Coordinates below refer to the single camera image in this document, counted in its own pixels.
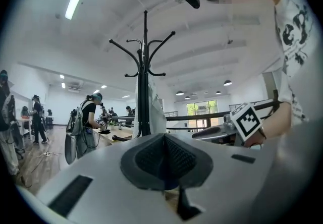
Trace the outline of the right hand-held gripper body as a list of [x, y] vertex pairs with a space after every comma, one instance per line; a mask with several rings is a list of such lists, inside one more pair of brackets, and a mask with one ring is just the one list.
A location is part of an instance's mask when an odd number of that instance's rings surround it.
[[229, 114], [224, 115], [222, 125], [194, 133], [192, 138], [216, 143], [233, 141], [234, 145], [243, 146], [261, 127], [262, 121], [256, 114], [254, 106], [250, 103], [243, 103]]

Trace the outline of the person's right hand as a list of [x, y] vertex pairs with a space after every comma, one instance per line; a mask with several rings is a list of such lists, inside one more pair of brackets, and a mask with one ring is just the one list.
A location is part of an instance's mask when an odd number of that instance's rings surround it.
[[250, 136], [244, 143], [244, 147], [250, 148], [255, 145], [262, 145], [265, 140], [263, 134], [259, 131]]

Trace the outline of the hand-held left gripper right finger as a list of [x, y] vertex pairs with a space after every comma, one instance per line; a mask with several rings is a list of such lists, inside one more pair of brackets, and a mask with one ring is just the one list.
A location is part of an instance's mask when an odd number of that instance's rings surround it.
[[322, 121], [294, 127], [261, 150], [223, 146], [173, 135], [207, 153], [213, 168], [199, 187], [185, 190], [199, 214], [188, 223], [275, 223], [310, 185], [322, 154]]

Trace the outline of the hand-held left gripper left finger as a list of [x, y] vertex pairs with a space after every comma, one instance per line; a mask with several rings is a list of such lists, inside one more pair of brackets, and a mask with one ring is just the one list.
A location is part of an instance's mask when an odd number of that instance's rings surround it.
[[123, 154], [155, 135], [140, 137], [86, 154], [50, 179], [36, 194], [49, 206], [78, 176], [91, 183], [64, 217], [72, 223], [176, 223], [177, 215], [160, 191], [143, 190], [123, 175]]

